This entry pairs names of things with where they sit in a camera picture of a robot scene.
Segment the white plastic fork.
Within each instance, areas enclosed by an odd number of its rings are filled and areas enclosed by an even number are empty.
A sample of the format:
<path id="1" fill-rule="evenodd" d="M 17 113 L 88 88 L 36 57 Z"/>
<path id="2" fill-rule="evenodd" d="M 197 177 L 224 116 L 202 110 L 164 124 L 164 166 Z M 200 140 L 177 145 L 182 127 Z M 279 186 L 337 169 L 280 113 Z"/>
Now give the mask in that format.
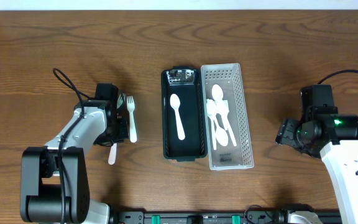
<path id="1" fill-rule="evenodd" d="M 127 97 L 127 110 L 129 112 L 129 139 L 131 142 L 137 141 L 137 131 L 135 127 L 135 119 L 134 119 L 134 110 L 135 110 L 135 102 L 133 96 Z"/>
<path id="2" fill-rule="evenodd" d="M 117 157 L 117 143 L 114 143 L 110 148 L 108 164 L 111 166 L 114 165 L 116 163 L 116 157 Z"/>

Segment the white plastic spoon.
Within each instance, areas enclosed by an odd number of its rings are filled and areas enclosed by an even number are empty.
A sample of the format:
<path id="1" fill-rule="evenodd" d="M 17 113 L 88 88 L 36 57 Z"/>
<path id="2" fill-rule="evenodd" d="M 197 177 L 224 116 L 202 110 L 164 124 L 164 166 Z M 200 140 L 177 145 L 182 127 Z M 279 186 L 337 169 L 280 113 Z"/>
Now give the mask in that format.
<path id="1" fill-rule="evenodd" d="M 226 147 L 229 142 L 227 132 L 222 127 L 220 127 L 218 120 L 215 116 L 213 116 L 213 123 L 215 126 L 215 138 L 217 142 L 220 143 L 220 145 L 222 145 L 223 147 Z"/>
<path id="2" fill-rule="evenodd" d="M 226 103 L 223 100 L 223 90 L 219 85 L 217 85 L 217 84 L 213 85 L 213 87 L 212 87 L 212 96 L 213 96 L 213 100 L 214 100 L 214 102 L 216 104 L 217 112 L 221 115 L 221 119 L 222 119 L 222 122 L 223 122 L 224 129 L 228 130 L 227 116 L 228 116 L 228 113 L 229 113 L 229 109 L 228 109 Z"/>
<path id="3" fill-rule="evenodd" d="M 176 121 L 176 125 L 177 125 L 178 138 L 179 138 L 179 140 L 182 141 L 185 139 L 185 132 L 183 129 L 183 124 L 182 124 L 181 118 L 180 118 L 180 112 L 179 112 L 180 99 L 179 99 L 178 95 L 172 94 L 170 96 L 170 106 L 173 108 L 173 110 L 175 112 L 175 121 Z"/>
<path id="4" fill-rule="evenodd" d="M 224 127 L 226 130 L 229 131 L 229 135 L 231 138 L 231 141 L 233 143 L 233 146 L 237 146 L 237 142 L 234 136 L 234 132 L 231 128 L 230 122 L 228 120 L 228 114 L 229 114 L 229 108 L 226 104 L 226 102 L 224 100 L 216 100 L 215 101 L 217 109 L 218 109 L 218 113 L 221 115 L 222 117 L 222 121 L 224 123 Z"/>
<path id="5" fill-rule="evenodd" d="M 215 128 L 214 128 L 214 119 L 213 119 L 213 114 L 212 114 L 212 109 L 211 109 L 211 100 L 207 99 L 206 100 L 206 107 L 207 107 L 207 114 L 208 114 L 208 118 L 211 122 L 211 137 L 212 137 L 212 144 L 213 144 L 213 149 L 216 150 L 216 136 L 215 136 Z"/>

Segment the mint green plastic fork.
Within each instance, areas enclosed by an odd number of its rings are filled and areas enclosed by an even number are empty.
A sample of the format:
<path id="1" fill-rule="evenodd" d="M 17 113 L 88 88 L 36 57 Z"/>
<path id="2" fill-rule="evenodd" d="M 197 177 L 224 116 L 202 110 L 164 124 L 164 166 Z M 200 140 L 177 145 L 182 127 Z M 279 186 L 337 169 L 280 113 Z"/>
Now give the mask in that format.
<path id="1" fill-rule="evenodd" d="M 120 93 L 118 96 L 118 99 L 117 99 L 117 109 L 118 110 L 120 110 L 123 107 L 125 100 L 126 100 L 126 94 Z"/>

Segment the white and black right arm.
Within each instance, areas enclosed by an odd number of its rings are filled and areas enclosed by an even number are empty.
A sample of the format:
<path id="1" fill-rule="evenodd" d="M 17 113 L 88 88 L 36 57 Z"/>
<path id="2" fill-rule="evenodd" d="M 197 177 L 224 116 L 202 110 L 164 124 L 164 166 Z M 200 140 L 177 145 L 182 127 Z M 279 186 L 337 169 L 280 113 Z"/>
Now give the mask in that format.
<path id="1" fill-rule="evenodd" d="M 358 116 L 318 114 L 310 121 L 284 119 L 275 141 L 321 159 L 342 222 L 358 223 Z"/>

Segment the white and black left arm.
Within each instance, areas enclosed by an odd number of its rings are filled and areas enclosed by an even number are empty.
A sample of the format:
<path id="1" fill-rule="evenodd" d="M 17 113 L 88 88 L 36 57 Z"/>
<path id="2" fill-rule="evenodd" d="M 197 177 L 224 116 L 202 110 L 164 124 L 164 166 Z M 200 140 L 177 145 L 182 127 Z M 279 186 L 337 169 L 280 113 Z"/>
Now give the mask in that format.
<path id="1" fill-rule="evenodd" d="M 21 159 L 20 215 L 34 223 L 109 223 L 110 207 L 90 197 L 85 156 L 127 137 L 115 100 L 86 100 L 49 142 Z"/>

